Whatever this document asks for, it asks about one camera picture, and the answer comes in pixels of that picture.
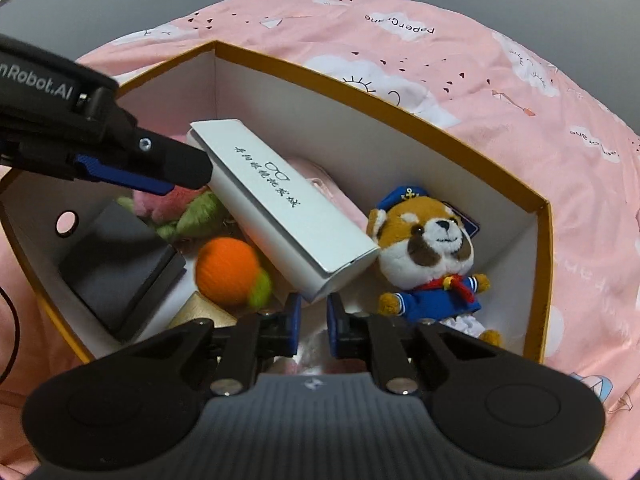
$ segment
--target red neck scarf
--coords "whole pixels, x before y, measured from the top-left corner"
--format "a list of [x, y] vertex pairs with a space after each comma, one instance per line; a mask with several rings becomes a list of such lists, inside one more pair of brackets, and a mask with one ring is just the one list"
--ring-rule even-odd
[[463, 300], [471, 304], [476, 300], [476, 297], [474, 296], [473, 291], [463, 283], [463, 279], [464, 278], [459, 274], [443, 276], [437, 280], [431, 280], [429, 283], [415, 287], [414, 292], [419, 290], [435, 290], [436, 288], [455, 290]]

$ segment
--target gripper logo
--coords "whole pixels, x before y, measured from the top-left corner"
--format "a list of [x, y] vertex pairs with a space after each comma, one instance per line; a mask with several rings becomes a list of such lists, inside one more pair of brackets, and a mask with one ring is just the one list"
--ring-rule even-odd
[[74, 91], [72, 85], [56, 83], [50, 77], [39, 77], [33, 70], [23, 70], [16, 63], [0, 63], [0, 78], [11, 79], [53, 97], [60, 97], [65, 101], [71, 99], [71, 94]]

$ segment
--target black box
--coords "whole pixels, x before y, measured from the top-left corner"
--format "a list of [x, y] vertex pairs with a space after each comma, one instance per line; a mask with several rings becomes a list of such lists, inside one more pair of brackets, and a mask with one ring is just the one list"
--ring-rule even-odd
[[60, 275], [111, 335], [128, 341], [184, 272], [184, 257], [115, 202], [78, 235]]

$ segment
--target round hole in box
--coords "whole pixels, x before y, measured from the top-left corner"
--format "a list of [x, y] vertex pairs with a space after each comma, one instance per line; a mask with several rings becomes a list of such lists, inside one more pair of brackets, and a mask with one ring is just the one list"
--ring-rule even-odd
[[60, 213], [56, 221], [56, 233], [61, 238], [71, 236], [78, 227], [78, 213], [75, 211], [65, 211]]

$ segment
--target gold anchor emblem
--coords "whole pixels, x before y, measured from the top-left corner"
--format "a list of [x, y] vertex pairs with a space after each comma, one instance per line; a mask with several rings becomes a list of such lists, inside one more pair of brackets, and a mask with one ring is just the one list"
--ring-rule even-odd
[[406, 189], [406, 193], [404, 195], [402, 195], [402, 200], [409, 200], [410, 198], [413, 198], [414, 196], [418, 196], [418, 194], [414, 193], [414, 190], [411, 189], [410, 187], [408, 187]]

